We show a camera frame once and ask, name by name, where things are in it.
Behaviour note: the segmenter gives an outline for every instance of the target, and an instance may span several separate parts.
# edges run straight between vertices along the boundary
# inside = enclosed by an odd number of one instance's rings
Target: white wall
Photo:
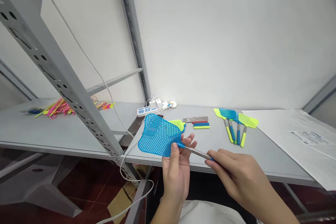
[[[37,97],[59,95],[2,23],[0,38],[0,59]]]
[[[312,116],[336,128],[336,93],[322,103],[322,105],[312,113]]]
[[[150,88],[162,100],[301,108],[335,74],[335,0],[135,5]]]
[[[55,0],[86,54],[104,80],[136,69],[120,0]],[[50,0],[43,0],[41,16],[85,88],[101,79],[78,48]],[[38,97],[59,94],[8,31],[0,25],[0,58]],[[138,75],[110,88],[114,101],[144,102]],[[96,94],[111,100],[107,90]]]
[[[0,111],[29,99],[0,72]]]

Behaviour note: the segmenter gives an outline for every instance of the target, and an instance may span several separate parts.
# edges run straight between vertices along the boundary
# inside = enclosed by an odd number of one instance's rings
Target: fly swatter
[[[225,108],[220,108],[219,111],[220,111],[220,114],[222,116],[224,116],[224,117],[226,117],[228,119],[231,119],[230,110],[225,109]],[[235,136],[235,131],[233,130],[232,122],[231,122],[231,120],[228,120],[228,121],[229,121],[229,127],[230,127],[231,136],[232,136],[232,139],[233,139],[233,143],[237,144],[236,136]]]
[[[219,111],[218,108],[214,108],[213,110],[214,110],[216,116],[218,116],[220,118],[223,118],[224,123],[225,123],[225,127],[226,127],[226,131],[227,131],[227,135],[229,136],[230,142],[233,143],[232,136],[231,136],[231,133],[230,133],[230,130],[229,130],[229,126],[228,126],[228,124],[226,122],[227,118],[221,115],[221,112]]]
[[[182,122],[181,120],[173,120],[168,122],[176,125],[180,129],[181,133],[183,133],[186,128],[186,123]]]
[[[240,145],[240,125],[242,124],[238,119],[238,113],[234,110],[228,110],[230,120],[238,123],[237,127],[237,145]]]
[[[243,131],[243,136],[241,138],[241,143],[240,143],[240,146],[244,147],[247,127],[256,128],[257,125],[258,125],[258,123],[259,123],[259,121],[257,119],[255,119],[255,118],[248,117],[247,115],[244,115],[244,114],[241,114],[241,113],[238,114],[238,120],[242,124],[245,125],[244,131]]]
[[[213,160],[209,155],[185,146],[181,142],[180,129],[162,119],[155,114],[148,114],[145,117],[145,128],[138,142],[138,147],[142,152],[152,153],[164,157],[170,157],[172,143],[175,142],[180,148],[201,156],[205,159]]]

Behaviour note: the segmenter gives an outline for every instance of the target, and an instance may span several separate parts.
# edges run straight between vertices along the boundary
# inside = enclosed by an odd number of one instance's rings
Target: white shirt
[[[185,201],[179,224],[246,224],[240,214],[229,207],[208,201]]]

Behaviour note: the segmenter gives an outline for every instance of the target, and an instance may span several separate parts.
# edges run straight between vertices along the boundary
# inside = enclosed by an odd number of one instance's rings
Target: yellow rubber grip
[[[233,143],[232,136],[231,136],[231,132],[230,132],[230,129],[229,129],[228,126],[226,126],[226,131],[227,131],[227,134],[229,135],[230,142]]]
[[[240,142],[240,147],[244,147],[245,144],[245,137],[246,137],[246,132],[243,133],[243,136],[241,138],[241,142]]]
[[[196,127],[194,127],[195,130],[201,129],[201,128],[210,128],[210,126],[196,126]]]

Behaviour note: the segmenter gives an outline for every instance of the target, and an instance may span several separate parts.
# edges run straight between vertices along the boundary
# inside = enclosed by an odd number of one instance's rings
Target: blue fly swatter
[[[230,110],[226,109],[226,108],[219,108],[220,114],[228,119],[231,119],[231,114],[230,114]],[[235,131],[233,130],[233,126],[232,126],[232,122],[231,120],[229,121],[229,127],[230,127],[230,132],[231,132],[231,136],[232,136],[232,140],[234,144],[237,144],[236,141],[236,136],[235,136]]]
[[[230,119],[238,123],[238,128],[237,128],[237,145],[240,145],[240,125],[242,124],[238,120],[238,113],[234,110],[228,110],[230,114]]]
[[[181,131],[176,125],[155,114],[146,115],[145,129],[143,130],[143,134],[138,142],[139,149],[142,152],[170,157],[173,142],[177,143],[180,148],[188,149],[198,156],[213,160],[212,157],[201,151],[186,147],[181,142]]]

